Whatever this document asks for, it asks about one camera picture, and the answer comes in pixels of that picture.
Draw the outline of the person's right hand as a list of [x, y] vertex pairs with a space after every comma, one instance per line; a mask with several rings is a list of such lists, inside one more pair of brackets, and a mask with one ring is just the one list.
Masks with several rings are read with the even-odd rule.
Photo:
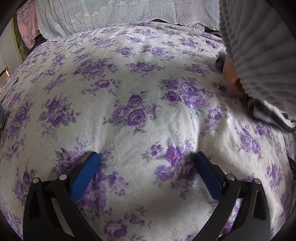
[[234, 64], [232, 63], [231, 59], [226, 55], [224, 67], [223, 67], [223, 78], [228, 85], [229, 89], [239, 97], [245, 95], [245, 91], [242, 88], [240, 83], [240, 79]]

